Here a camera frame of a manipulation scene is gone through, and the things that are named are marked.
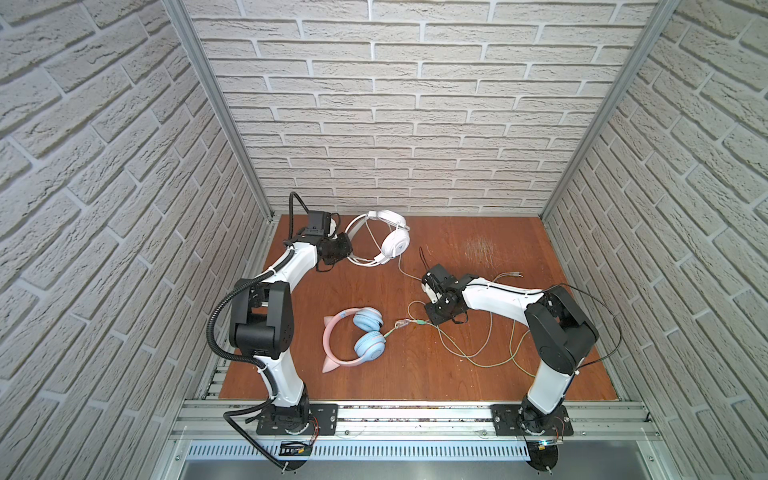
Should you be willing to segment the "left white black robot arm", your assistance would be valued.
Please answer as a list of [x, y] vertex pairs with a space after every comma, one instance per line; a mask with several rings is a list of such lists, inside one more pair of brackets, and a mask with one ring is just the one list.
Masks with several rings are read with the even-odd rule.
[[307, 387], [299, 377], [290, 345], [295, 333], [292, 292], [320, 261], [332, 265], [352, 251], [339, 232], [340, 215], [310, 211], [308, 225], [289, 232], [284, 253], [258, 278], [241, 279], [232, 300], [229, 342], [254, 362], [270, 404], [259, 419], [299, 432], [310, 422]]

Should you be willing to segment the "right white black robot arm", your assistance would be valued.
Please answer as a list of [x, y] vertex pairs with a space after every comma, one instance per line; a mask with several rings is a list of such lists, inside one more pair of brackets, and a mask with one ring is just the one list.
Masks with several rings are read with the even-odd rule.
[[469, 274], [456, 278], [440, 264], [428, 270], [421, 283], [429, 297], [425, 312], [435, 325], [478, 310], [529, 329], [540, 362], [518, 410], [518, 423], [531, 433], [543, 431], [599, 339], [596, 326], [571, 293], [561, 285], [535, 290]]

